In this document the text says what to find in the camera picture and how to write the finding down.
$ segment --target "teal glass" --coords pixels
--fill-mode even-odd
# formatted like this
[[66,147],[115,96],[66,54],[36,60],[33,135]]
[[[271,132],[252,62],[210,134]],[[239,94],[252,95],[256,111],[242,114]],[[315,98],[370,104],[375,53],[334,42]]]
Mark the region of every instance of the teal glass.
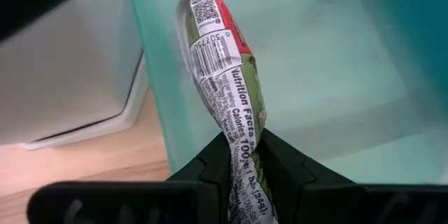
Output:
[[[132,1],[175,172],[220,130],[180,54],[178,0]],[[445,0],[224,1],[273,133],[357,182],[448,181]]]

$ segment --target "wooden floor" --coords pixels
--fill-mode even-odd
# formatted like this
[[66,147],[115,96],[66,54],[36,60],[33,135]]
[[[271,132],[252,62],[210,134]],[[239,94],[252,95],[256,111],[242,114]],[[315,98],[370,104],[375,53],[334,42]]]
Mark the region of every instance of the wooden floor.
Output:
[[27,223],[32,193],[61,180],[154,181],[169,167],[151,92],[131,129],[45,150],[0,146],[0,223]]

